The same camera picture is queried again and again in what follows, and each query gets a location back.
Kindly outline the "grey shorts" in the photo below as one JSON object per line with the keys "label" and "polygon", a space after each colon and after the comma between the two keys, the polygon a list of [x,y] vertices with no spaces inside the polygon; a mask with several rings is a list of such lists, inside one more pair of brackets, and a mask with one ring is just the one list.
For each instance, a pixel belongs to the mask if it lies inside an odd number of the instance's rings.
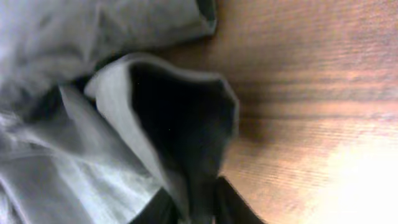
{"label": "grey shorts", "polygon": [[211,223],[237,99],[147,49],[216,22],[214,1],[2,1],[1,222],[129,223],[163,188]]}

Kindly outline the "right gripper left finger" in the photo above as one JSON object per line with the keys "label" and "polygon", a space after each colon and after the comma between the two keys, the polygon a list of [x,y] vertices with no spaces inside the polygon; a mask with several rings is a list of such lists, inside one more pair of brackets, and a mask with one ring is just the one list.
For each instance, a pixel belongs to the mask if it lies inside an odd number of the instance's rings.
{"label": "right gripper left finger", "polygon": [[161,188],[129,224],[178,224],[180,214],[167,191]]}

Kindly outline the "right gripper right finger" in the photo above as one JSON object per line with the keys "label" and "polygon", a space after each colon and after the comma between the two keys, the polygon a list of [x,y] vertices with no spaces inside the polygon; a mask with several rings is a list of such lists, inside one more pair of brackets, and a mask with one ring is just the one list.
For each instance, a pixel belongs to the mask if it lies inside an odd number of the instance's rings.
{"label": "right gripper right finger", "polygon": [[213,211],[216,224],[266,224],[224,176],[215,182]]}

